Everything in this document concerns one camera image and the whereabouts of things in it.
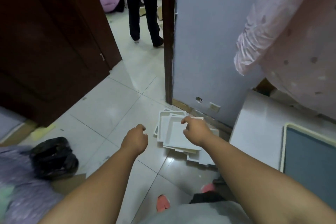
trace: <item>gray clothing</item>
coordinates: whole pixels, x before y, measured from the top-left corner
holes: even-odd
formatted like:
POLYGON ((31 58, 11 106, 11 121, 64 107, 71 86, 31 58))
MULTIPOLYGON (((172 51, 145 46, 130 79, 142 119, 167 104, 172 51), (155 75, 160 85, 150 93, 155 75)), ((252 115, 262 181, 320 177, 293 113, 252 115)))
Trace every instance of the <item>gray clothing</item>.
POLYGON ((140 224, 252 224, 242 207, 232 201, 179 205, 140 224))

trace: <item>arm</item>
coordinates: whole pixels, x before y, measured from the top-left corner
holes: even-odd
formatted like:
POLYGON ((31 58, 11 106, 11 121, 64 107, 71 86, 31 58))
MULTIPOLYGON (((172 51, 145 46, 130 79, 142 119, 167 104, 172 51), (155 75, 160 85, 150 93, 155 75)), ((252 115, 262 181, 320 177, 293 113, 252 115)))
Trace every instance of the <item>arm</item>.
POLYGON ((185 117, 183 131, 216 163, 254 223, 336 223, 336 212, 301 184, 212 134, 206 123, 185 117))
POLYGON ((39 224, 115 223, 133 163, 148 145, 148 136, 143 130, 145 127, 141 124, 132 128, 120 149, 50 210, 39 224))

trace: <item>pink slipper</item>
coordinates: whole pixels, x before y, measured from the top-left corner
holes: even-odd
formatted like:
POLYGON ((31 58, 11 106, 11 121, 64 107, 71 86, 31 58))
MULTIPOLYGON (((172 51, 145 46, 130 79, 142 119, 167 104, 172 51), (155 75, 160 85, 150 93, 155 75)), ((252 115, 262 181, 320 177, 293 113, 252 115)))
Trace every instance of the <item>pink slipper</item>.
POLYGON ((204 185, 201 188, 202 193, 205 193, 205 192, 208 192, 208 191, 215 191, 215 185, 213 183, 209 183, 207 185, 204 185))
POLYGON ((165 195, 160 195, 157 198, 157 203, 156 203, 156 211, 158 213, 163 212, 165 209, 170 208, 170 202, 169 200, 166 198, 165 195))

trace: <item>white wall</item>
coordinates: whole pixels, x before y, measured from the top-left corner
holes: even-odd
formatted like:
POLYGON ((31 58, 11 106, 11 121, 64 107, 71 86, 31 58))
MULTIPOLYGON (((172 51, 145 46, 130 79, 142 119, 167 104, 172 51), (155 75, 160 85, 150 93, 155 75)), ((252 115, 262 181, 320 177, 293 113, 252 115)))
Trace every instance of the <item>white wall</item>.
POLYGON ((173 98, 229 126, 247 89, 264 78, 259 67, 242 76, 233 63, 237 37, 254 1, 176 0, 173 98), (221 106, 219 113, 208 109, 210 102, 221 106))
POLYGON ((13 128, 22 124, 26 118, 0 106, 0 140, 13 128))

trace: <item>blue panel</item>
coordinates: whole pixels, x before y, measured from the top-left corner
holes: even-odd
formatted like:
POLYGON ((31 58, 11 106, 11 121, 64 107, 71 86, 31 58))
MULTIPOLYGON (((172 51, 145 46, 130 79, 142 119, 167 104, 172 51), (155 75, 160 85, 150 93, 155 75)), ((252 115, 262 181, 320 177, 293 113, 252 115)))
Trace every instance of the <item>blue panel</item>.
POLYGON ((336 210, 336 148, 287 128, 284 171, 336 210))

